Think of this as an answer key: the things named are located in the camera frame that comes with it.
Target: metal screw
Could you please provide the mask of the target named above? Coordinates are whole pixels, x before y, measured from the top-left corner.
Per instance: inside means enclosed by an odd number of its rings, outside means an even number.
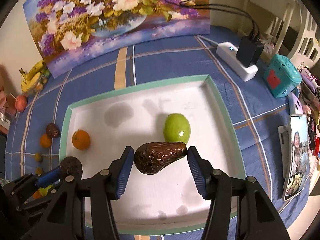
[[[72,175],[66,177],[66,182],[72,182],[75,178]]]
[[[102,176],[107,176],[109,173],[110,173],[110,171],[107,170],[107,169],[104,169],[104,170],[100,171],[100,174],[101,174]]]
[[[214,169],[213,170],[213,174],[216,175],[216,176],[220,176],[222,174],[222,171],[219,170],[219,169]]]
[[[247,179],[249,182],[252,182],[252,183],[256,182],[256,178],[254,176],[248,176]]]

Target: black cable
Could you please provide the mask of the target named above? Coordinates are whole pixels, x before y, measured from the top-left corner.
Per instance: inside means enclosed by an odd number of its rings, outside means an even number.
[[[251,20],[252,22],[252,30],[249,34],[250,38],[253,39],[255,41],[258,41],[259,40],[259,37],[260,37],[260,29],[259,29],[259,26],[258,24],[252,19],[251,15],[248,14],[246,11],[244,10],[241,10],[239,8],[236,8],[236,7],[233,7],[233,6],[229,6],[229,5],[224,5],[224,4],[198,4],[198,5],[186,5],[184,4],[185,2],[188,2],[188,1],[191,1],[191,0],[185,0],[185,1],[180,1],[178,4],[176,3],[173,3],[173,2],[170,2],[170,1],[167,1],[167,0],[164,0],[165,2],[167,3],[170,3],[170,4],[173,4],[173,5],[177,5],[177,6],[180,6],[180,7],[184,7],[184,8],[193,8],[193,9],[205,9],[205,10],[215,10],[215,11],[222,11],[222,12],[228,12],[228,13],[232,13],[232,14],[237,14],[237,15],[241,15],[241,16],[244,16],[248,19]],[[229,11],[229,10],[224,10],[224,9],[221,9],[221,8],[199,8],[199,7],[203,7],[203,6],[216,6],[216,7],[225,7],[225,8],[230,8],[230,9],[233,9],[233,10],[236,10],[238,12],[234,12],[234,11]]]

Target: white tray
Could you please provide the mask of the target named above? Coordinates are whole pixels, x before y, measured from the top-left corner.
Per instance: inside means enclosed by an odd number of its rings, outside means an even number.
[[[196,146],[202,158],[228,175],[246,177],[241,151],[221,95],[208,75],[145,83],[87,98],[68,106],[63,122],[59,160],[77,157],[83,179],[118,159],[129,145],[136,150],[148,142],[163,142],[164,120],[181,113],[191,125],[187,147]],[[72,145],[73,133],[83,129],[91,137],[89,149]],[[162,235],[203,228],[210,201],[198,194],[187,158],[155,175],[140,173],[133,164],[124,194],[112,201],[120,233]],[[90,199],[85,221],[91,225]],[[236,216],[236,198],[230,217]]]

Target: green apple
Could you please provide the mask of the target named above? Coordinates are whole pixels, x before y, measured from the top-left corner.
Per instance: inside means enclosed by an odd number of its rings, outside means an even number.
[[[163,127],[166,142],[188,143],[191,134],[190,123],[183,114],[169,114]]]

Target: woman in photo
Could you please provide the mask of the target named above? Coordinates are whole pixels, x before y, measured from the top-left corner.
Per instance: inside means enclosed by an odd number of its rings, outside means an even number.
[[[292,164],[292,174],[300,171],[300,158],[302,156],[302,142],[300,142],[300,135],[295,132],[292,142],[293,147],[293,164]]]

